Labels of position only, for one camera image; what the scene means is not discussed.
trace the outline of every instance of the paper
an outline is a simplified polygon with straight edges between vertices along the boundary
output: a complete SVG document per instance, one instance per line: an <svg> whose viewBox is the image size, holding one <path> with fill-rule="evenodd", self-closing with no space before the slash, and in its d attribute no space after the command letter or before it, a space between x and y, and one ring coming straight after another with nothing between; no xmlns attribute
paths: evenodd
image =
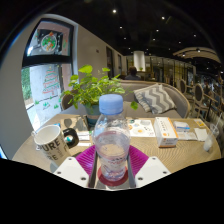
<svg viewBox="0 0 224 224"><path fill-rule="evenodd" d="M206 129L195 128L194 130L197 135L198 141L204 142L208 135Z"/></svg>
<svg viewBox="0 0 224 224"><path fill-rule="evenodd" d="M189 125L185 122L174 121L173 126L177 132L188 132L190 130Z"/></svg>
<svg viewBox="0 0 224 224"><path fill-rule="evenodd" d="M150 120L128 120L128 127L133 137L156 137Z"/></svg>
<svg viewBox="0 0 224 224"><path fill-rule="evenodd" d="M77 132L77 135L78 135L80 141L88 141L88 140L90 140L88 131Z"/></svg>
<svg viewBox="0 0 224 224"><path fill-rule="evenodd" d="M194 132L177 132L177 134L178 134L178 140L185 140L185 141L198 140Z"/></svg>
<svg viewBox="0 0 224 224"><path fill-rule="evenodd" d="M197 125L201 128L206 127L206 125L204 124L203 121L201 121L201 119L194 119L194 121L197 123Z"/></svg>

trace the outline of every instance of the green leaves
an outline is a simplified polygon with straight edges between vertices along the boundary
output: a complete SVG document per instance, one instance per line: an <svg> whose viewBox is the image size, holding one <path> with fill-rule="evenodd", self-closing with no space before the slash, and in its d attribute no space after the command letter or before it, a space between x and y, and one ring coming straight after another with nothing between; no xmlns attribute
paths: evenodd
<svg viewBox="0 0 224 224"><path fill-rule="evenodd" d="M93 70L93 67L91 65L84 65L79 69L79 72L82 73L91 73Z"/></svg>
<svg viewBox="0 0 224 224"><path fill-rule="evenodd" d="M79 76L78 75L72 75L70 80L78 80L79 79Z"/></svg>
<svg viewBox="0 0 224 224"><path fill-rule="evenodd" d="M117 88L117 89L115 89L115 91L114 91L115 93L120 93L120 94L123 94L123 93L125 93L125 90L123 89L123 88Z"/></svg>
<svg viewBox="0 0 224 224"><path fill-rule="evenodd" d="M102 71L103 71L103 72L109 72L110 69L109 69L109 68L102 68Z"/></svg>
<svg viewBox="0 0 224 224"><path fill-rule="evenodd" d="M137 110L138 109L138 104L135 101L133 101L131 103L131 108L134 109L134 110Z"/></svg>
<svg viewBox="0 0 224 224"><path fill-rule="evenodd" d="M92 105L99 104L100 96L111 93L124 94L126 92L121 86L120 79L118 79L120 75L115 76L111 80L107 75L104 75L106 74L104 72L110 71L109 68L102 68L102 72L98 71L100 78L93 77L91 65L84 65L78 71L84 73L84 77L78 83L80 77L78 75L72 75L68 84L76 92L66 90L62 93L62 95L73 96L69 104L72 103L76 109L78 109L78 103L80 103L91 110ZM137 107L137 103L132 104L133 109Z"/></svg>

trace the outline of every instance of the pillow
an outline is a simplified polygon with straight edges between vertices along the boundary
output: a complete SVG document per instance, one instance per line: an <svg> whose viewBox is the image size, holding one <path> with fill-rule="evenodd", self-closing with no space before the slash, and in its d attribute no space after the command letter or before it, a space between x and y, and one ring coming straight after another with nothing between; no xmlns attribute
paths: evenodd
<svg viewBox="0 0 224 224"><path fill-rule="evenodd" d="M155 85L152 85L152 86L149 86L149 87L146 87L146 88L142 88L142 89L137 89L137 90L134 90L134 94L135 94L135 97L136 99L138 100L139 104L143 107L143 109L145 110L145 112L149 112L151 111L147 101L144 99L144 97L142 96L142 93L146 90L149 90L151 88L154 88L158 86L158 83L156 83Z"/></svg>
<svg viewBox="0 0 224 224"><path fill-rule="evenodd" d="M150 106L153 114L161 114L167 110L176 108L173 100L163 89L162 85L143 92L142 96Z"/></svg>

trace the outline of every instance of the wall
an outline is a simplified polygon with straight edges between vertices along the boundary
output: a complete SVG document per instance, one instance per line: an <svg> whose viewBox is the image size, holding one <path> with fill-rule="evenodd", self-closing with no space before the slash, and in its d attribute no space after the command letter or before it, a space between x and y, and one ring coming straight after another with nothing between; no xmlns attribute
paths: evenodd
<svg viewBox="0 0 224 224"><path fill-rule="evenodd" d="M77 45L78 68L85 64L90 64L93 66L92 74L96 77L100 77L98 76L98 70L102 71L103 67L107 67L106 47L109 47L113 51L114 75L116 76L118 75L118 54L120 53L79 25ZM126 71L126 57L122 54L120 55L122 58L122 70ZM80 78L83 78L84 75L80 73L79 76Z"/></svg>
<svg viewBox="0 0 224 224"><path fill-rule="evenodd" d="M78 44L74 43L73 45L73 74L77 74L78 68L84 64L93 66L94 75L97 74L98 69L106 67L106 46L110 46L85 28L77 26L77 23L57 15L43 15L29 23L12 43L2 61L0 70L0 144L9 159L13 158L33 130L23 100L21 68L24 50L30 34L39 20L44 17L61 19L75 26L74 39L78 38ZM122 56L122 66L126 71L125 58Z"/></svg>

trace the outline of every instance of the plastic bottle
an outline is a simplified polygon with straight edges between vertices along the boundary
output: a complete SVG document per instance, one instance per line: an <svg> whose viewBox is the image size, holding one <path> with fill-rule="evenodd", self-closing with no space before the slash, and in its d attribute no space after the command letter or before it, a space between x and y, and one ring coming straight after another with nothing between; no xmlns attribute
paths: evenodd
<svg viewBox="0 0 224 224"><path fill-rule="evenodd" d="M100 159L101 172L107 180L118 181L125 174L130 146L130 131L122 115L122 96L101 96L99 110L101 115L95 125L93 141Z"/></svg>

